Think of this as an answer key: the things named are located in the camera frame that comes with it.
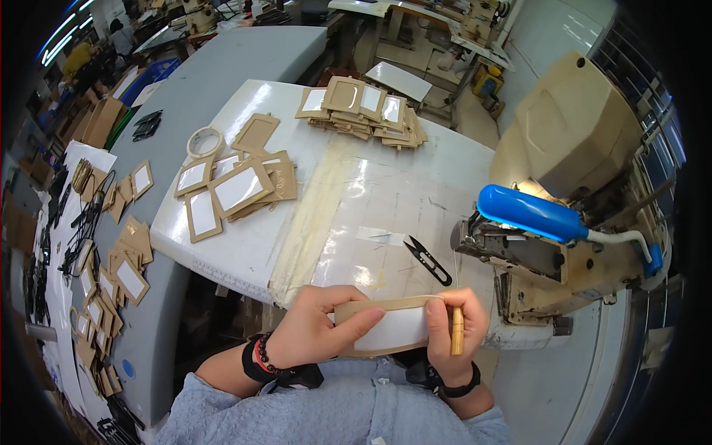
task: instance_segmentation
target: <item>white cloth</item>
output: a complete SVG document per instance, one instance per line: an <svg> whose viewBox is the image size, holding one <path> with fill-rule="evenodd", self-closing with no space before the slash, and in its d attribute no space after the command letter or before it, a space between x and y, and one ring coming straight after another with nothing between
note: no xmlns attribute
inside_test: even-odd
<svg viewBox="0 0 712 445"><path fill-rule="evenodd" d="M123 54L124 56L129 56L131 54L131 38L133 37L133 30L130 26L124 26L119 31L109 36L109 40L114 44L116 52Z"/></svg>

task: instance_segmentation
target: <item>masking tape roll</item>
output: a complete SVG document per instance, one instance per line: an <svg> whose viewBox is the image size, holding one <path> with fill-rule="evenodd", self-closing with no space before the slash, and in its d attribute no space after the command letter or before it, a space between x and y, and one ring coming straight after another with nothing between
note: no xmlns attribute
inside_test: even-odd
<svg viewBox="0 0 712 445"><path fill-rule="evenodd" d="M207 147L209 150L203 153L196 153L195 149L200 148L201 151ZM188 139L185 150L188 156L193 159L203 159L204 157L212 156L218 150L222 151L225 148L225 138L220 130L215 127L203 127L197 130Z"/></svg>

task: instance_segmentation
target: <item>person's right hand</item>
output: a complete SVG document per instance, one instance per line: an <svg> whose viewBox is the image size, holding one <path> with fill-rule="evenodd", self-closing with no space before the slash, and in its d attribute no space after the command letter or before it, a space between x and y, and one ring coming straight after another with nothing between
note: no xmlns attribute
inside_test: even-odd
<svg viewBox="0 0 712 445"><path fill-rule="evenodd" d="M470 288L445 290L426 304L428 323L428 360L440 374L445 386L456 388L472 380L472 359L480 348L489 328L489 314ZM465 342L462 355L450 355L448 306L462 307L465 318Z"/></svg>

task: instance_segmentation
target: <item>white wall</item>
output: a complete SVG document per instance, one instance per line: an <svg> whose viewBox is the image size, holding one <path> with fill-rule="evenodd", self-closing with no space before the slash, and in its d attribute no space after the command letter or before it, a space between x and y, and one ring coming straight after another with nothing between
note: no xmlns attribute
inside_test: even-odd
<svg viewBox="0 0 712 445"><path fill-rule="evenodd" d="M94 17L91 24L99 38L108 38L109 25L114 19L121 20L124 25L129 24L129 16L126 14L126 8L121 0L94 0L89 5L89 11Z"/></svg>
<svg viewBox="0 0 712 445"><path fill-rule="evenodd" d="M497 119L500 135L537 79L571 50L588 54L615 12L614 0L524 0L505 47L515 71L505 71L497 93L506 104Z"/></svg>

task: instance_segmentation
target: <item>black hair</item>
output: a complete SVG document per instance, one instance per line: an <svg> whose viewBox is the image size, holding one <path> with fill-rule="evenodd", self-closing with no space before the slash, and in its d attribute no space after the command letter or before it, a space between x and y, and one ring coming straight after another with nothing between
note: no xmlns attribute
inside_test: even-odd
<svg viewBox="0 0 712 445"><path fill-rule="evenodd" d="M109 26L109 31L111 31L111 34L114 34L116 31L120 31L121 28L123 28L124 25L121 23L121 20L119 19L114 19L111 22L111 25Z"/></svg>

